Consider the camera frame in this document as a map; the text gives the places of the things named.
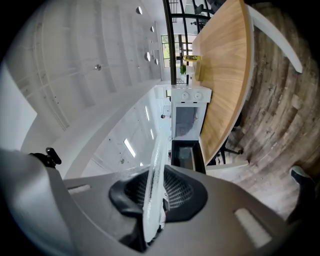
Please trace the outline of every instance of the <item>white pipe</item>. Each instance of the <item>white pipe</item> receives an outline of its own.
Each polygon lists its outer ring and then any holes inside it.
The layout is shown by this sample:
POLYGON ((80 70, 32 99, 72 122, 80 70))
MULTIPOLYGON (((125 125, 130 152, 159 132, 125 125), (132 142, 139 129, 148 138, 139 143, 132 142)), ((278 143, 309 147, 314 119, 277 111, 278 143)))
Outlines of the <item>white pipe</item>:
POLYGON ((164 196, 164 170, 167 158, 167 139, 163 134, 157 136, 149 168, 143 204, 143 233, 148 243, 156 235, 160 224, 164 196))

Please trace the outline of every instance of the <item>wooden floor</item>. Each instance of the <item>wooden floor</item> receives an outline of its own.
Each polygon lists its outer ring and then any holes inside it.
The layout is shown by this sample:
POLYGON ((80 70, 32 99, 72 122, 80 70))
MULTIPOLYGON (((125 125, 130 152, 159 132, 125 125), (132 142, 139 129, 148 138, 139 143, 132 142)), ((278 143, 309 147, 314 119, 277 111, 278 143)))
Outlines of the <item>wooden floor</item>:
POLYGON ((308 42, 286 13, 270 3, 253 5, 287 38, 297 52, 303 73, 297 73, 282 51, 255 28, 255 67, 242 110, 242 124, 229 136, 232 162, 246 158, 248 168, 217 173, 232 181, 287 218, 295 207, 299 186, 289 176, 292 165, 320 176, 319 68, 308 42))

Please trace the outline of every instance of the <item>oven door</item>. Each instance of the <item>oven door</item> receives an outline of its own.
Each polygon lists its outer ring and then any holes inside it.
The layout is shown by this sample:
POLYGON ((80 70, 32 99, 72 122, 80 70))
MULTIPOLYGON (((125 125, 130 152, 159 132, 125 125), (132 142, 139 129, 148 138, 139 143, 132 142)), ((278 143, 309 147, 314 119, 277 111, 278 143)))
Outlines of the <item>oven door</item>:
POLYGON ((207 103, 172 102, 172 139, 198 141, 207 103))

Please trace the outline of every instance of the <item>shoe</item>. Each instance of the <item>shoe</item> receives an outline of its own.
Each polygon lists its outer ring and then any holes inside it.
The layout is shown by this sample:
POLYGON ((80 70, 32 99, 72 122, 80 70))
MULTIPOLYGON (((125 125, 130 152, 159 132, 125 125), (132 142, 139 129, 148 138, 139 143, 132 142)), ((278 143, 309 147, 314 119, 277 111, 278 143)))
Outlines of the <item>shoe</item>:
POLYGON ((297 165, 291 167, 290 176, 299 185, 302 185, 303 183, 310 181, 312 181, 315 184, 314 180, 308 174, 305 173, 304 169, 297 165))

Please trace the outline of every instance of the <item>window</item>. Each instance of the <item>window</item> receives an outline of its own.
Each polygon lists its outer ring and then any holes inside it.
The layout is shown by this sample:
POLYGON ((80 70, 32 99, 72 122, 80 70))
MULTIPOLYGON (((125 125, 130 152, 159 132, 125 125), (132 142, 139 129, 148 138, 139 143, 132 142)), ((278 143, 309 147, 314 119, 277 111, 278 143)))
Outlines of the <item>window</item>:
MULTIPOLYGON (((188 34, 188 54, 192 55, 192 42, 195 40, 197 36, 188 34)), ((170 50, 169 50, 169 39, 168 35, 161 36, 161 43, 162 43, 162 51, 163 51, 163 62, 165 68, 170 68, 170 50)), ((180 51, 183 55, 187 54, 187 44, 186 44, 186 36, 181 35, 181 42, 179 42, 179 35, 174 35, 174 51, 175 56, 180 56, 180 51)), ((175 62, 176 67, 180 67, 180 61, 175 62)))

